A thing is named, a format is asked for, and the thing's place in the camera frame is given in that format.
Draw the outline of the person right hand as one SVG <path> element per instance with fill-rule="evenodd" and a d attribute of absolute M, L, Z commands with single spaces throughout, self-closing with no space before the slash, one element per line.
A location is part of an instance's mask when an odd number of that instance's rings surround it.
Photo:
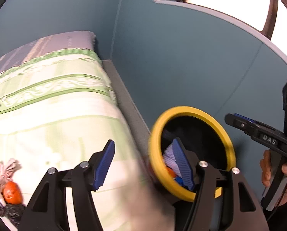
<path fill-rule="evenodd" d="M 276 207 L 287 184 L 287 175 L 282 172 L 282 166 L 287 163 L 287 158 L 271 151 L 270 161 L 271 183 L 269 187 L 265 187 L 261 200 L 262 208 L 268 211 Z"/>

